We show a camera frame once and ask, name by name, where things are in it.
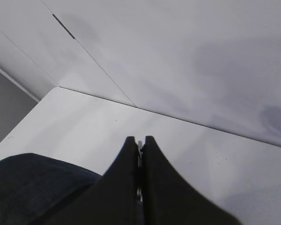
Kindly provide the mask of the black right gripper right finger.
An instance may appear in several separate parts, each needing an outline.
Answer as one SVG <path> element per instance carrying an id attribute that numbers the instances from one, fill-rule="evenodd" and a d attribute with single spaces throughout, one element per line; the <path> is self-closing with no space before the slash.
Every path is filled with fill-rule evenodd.
<path id="1" fill-rule="evenodd" d="M 147 225 L 239 225 L 240 221 L 194 189 L 170 164 L 154 137 L 141 149 Z"/>

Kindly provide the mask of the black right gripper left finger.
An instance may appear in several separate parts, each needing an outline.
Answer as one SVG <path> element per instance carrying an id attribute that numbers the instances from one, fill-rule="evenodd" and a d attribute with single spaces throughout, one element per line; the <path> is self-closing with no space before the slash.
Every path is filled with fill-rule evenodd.
<path id="1" fill-rule="evenodd" d="M 109 169 L 91 187 L 77 191 L 43 216 L 40 225 L 139 225 L 138 146 L 126 138 Z"/>

